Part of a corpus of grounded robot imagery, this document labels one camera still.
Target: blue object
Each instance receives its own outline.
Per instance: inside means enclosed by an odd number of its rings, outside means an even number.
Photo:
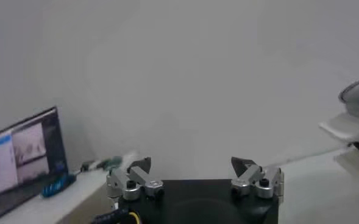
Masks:
[[[0,138],[0,145],[11,141],[11,135],[6,135]]]
[[[55,180],[50,185],[44,187],[41,191],[41,195],[44,198],[49,198],[62,190],[66,189],[69,185],[76,181],[76,176],[73,174],[64,174],[59,179]]]

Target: black base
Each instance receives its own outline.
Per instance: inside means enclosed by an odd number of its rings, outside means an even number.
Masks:
[[[143,224],[278,223],[278,198],[261,199],[254,191],[239,200],[232,197],[230,180],[165,180],[160,200],[119,201],[119,208],[137,211]]]

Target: white table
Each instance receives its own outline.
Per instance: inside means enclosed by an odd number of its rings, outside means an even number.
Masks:
[[[80,219],[88,223],[94,215],[110,210],[106,174],[101,170],[81,173],[63,192],[51,198],[36,196],[1,217],[0,223],[80,223]]]
[[[359,183],[335,160],[338,150],[282,166],[283,224],[359,223]]]

